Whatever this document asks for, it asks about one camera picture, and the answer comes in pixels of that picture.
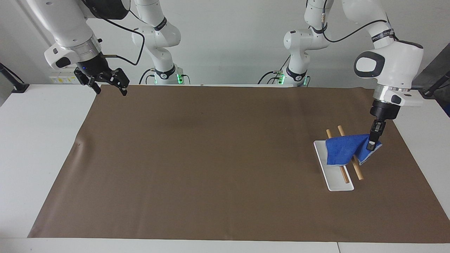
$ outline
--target blue towel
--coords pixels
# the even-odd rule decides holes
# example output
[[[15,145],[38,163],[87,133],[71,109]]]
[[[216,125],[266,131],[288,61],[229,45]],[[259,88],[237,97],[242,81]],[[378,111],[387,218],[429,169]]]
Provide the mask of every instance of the blue towel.
[[[369,142],[369,135],[355,135],[331,138],[325,141],[328,151],[327,165],[344,166],[348,164],[353,157],[359,160],[360,165],[377,151],[381,146],[381,142],[377,142],[374,151],[369,151],[366,146]]]

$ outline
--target brown table covering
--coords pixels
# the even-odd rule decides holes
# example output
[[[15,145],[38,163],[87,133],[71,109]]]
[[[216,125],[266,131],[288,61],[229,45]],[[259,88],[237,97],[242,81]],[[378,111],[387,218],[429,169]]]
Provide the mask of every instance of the brown table covering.
[[[365,180],[328,191],[313,141],[367,133],[372,90],[102,90],[28,237],[450,243],[391,121]]]

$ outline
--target white table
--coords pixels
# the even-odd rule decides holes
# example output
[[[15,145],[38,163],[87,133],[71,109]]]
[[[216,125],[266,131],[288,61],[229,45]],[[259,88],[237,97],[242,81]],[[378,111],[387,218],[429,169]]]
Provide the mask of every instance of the white table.
[[[80,85],[32,85],[0,107],[0,252],[450,252],[450,244],[27,239],[94,97]],[[450,119],[428,100],[403,108],[395,124],[449,216]]]

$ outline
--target white wall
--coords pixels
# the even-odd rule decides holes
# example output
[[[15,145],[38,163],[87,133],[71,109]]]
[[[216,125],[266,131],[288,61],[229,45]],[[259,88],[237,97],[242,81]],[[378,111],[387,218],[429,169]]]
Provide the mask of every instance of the white wall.
[[[0,9],[1,61],[27,81],[48,82],[50,69],[43,57],[48,46],[43,41],[53,43],[53,38],[47,31],[41,32],[45,39],[38,38],[32,23],[24,20],[26,15],[18,14],[14,7],[17,2],[29,11],[25,0],[4,2]],[[449,43],[450,2],[382,0],[382,3],[397,36],[424,46],[422,70]],[[165,16],[182,34],[180,45],[169,50],[175,63],[195,83],[256,83],[263,73],[279,69],[288,56],[283,46],[284,34],[307,27],[303,20],[305,0],[161,0],[161,5]],[[331,39],[358,27],[346,19],[339,0],[335,1],[328,22],[327,35]],[[118,23],[129,28],[141,24],[131,15]],[[103,39],[105,54],[136,59],[138,48],[128,32],[103,20],[89,20],[88,24]],[[356,56],[372,48],[369,34],[361,31],[327,49],[310,51],[310,85],[373,87],[374,81],[361,80],[353,72]],[[123,68],[131,83],[137,83],[142,72],[153,66],[147,55],[143,55],[137,67],[118,59],[108,61],[112,68]]]

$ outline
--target green indicator light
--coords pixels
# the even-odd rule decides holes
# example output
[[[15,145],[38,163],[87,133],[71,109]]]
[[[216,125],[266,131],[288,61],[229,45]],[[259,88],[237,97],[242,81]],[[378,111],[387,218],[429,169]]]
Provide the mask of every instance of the green indicator light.
[[[178,83],[182,84],[183,83],[183,77],[181,75],[177,75],[178,77]]]
[[[285,79],[286,79],[286,76],[281,74],[281,78],[278,80],[278,84],[284,84]]]
[[[309,81],[310,81],[310,80],[311,80],[311,77],[306,76],[306,77],[305,77],[305,80],[303,81],[303,86],[308,87],[308,84],[309,84]]]

